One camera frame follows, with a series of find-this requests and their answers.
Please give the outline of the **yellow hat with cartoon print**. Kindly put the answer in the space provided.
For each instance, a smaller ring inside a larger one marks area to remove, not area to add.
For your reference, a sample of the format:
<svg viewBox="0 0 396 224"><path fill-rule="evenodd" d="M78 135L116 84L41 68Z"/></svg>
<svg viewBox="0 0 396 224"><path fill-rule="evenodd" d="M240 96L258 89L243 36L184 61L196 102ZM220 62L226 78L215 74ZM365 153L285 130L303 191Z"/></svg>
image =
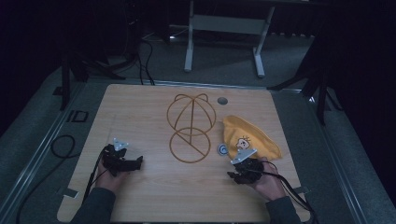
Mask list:
<svg viewBox="0 0 396 224"><path fill-rule="evenodd" d="M265 157L268 161L282 158L279 146L259 127L237 116L227 116L223 119L223 143L228 149L230 159L238 151L256 149L252 158Z"/></svg>

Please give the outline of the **white metal desk frame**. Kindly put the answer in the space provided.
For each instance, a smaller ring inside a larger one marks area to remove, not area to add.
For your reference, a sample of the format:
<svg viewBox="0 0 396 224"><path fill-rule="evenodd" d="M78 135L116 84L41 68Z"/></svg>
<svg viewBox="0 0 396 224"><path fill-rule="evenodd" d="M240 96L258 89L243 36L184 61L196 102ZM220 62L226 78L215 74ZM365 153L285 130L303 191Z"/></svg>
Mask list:
<svg viewBox="0 0 396 224"><path fill-rule="evenodd" d="M190 0L189 26L188 26L188 45L186 50L184 71L192 70L193 61L193 32L210 31L244 35L258 35L259 43L252 49L253 60L255 63L258 77L264 77L264 66L262 63L262 47L267 37L268 30L275 12L275 7L269 7L265 19L248 19L221 17L212 15L201 15L194 12L194 0Z"/></svg>

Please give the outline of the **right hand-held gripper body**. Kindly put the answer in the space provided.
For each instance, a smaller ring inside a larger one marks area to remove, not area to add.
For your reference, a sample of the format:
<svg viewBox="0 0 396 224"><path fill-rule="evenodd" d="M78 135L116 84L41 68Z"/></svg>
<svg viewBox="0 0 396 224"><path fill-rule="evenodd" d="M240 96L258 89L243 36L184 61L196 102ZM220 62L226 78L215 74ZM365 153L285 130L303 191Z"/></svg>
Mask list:
<svg viewBox="0 0 396 224"><path fill-rule="evenodd" d="M257 149L238 149L236 156L231 160L234 167L234 173L241 174L244 178L255 183L262 176L263 164L261 161L254 159Z"/></svg>

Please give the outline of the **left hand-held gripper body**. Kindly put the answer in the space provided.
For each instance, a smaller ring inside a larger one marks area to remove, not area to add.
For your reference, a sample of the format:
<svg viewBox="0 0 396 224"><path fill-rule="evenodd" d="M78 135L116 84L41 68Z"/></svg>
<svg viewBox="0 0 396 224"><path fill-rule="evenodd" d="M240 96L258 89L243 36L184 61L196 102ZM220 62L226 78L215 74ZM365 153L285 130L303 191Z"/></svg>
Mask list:
<svg viewBox="0 0 396 224"><path fill-rule="evenodd" d="M129 144L127 142L114 138L112 144L104 147L102 156L103 165L113 176L122 172L123 167L128 166L126 163L127 160L124 158L128 146Z"/></svg>

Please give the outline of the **black metal stand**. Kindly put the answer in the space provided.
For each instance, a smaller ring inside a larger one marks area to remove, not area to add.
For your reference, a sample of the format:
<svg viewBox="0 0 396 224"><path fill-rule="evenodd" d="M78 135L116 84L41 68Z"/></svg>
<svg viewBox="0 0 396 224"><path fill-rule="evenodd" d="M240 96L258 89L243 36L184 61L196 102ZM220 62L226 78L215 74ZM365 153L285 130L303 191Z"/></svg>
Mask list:
<svg viewBox="0 0 396 224"><path fill-rule="evenodd" d="M335 65L335 48L325 37L316 36L296 74L280 84L268 87L270 91L281 91L286 87L303 79L306 80L301 94L304 97L312 97L318 91L318 103L316 116L321 125L325 124L324 110L328 95L329 76Z"/></svg>
<svg viewBox="0 0 396 224"><path fill-rule="evenodd" d="M61 86L57 87L53 92L54 95L59 95L62 97L62 103L60 106L61 111L66 109L71 100L70 73L73 73L77 81L86 82L89 77L86 71L87 66L92 67L106 77L124 80L124 77L114 74L109 68L104 67L97 61L90 59L81 52L67 52L62 55L61 60Z"/></svg>

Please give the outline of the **person's left hand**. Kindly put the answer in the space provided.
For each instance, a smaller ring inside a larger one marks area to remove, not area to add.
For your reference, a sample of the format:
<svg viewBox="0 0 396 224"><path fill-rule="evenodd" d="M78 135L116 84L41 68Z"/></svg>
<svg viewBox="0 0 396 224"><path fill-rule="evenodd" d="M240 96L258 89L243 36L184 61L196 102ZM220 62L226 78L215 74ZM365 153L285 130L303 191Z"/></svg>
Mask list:
<svg viewBox="0 0 396 224"><path fill-rule="evenodd" d="M116 176L113 176L100 161L98 164L95 186L117 193L129 175L130 172L120 172Z"/></svg>

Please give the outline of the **person's right hand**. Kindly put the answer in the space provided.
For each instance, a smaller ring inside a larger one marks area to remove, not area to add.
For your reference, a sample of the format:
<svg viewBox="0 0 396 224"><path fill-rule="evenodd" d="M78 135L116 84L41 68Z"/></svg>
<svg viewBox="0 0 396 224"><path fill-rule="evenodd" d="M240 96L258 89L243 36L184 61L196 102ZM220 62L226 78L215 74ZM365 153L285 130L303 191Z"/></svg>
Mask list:
<svg viewBox="0 0 396 224"><path fill-rule="evenodd" d="M259 180L250 186L269 202L286 197L287 194L283 189L281 181L274 176L277 174L276 168L265 157L260 158L260 161L267 175L262 175Z"/></svg>

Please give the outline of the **gold wire hat stand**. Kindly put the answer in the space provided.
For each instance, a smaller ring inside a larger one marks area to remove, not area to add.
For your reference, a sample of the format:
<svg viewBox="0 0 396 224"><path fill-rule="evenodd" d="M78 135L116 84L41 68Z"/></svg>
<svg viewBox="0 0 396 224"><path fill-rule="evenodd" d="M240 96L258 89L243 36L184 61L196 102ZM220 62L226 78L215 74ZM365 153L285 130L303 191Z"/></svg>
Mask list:
<svg viewBox="0 0 396 224"><path fill-rule="evenodd" d="M173 131L169 149L178 161L196 163L209 155L209 133L216 124L217 113L207 94L176 95L167 108L166 119Z"/></svg>

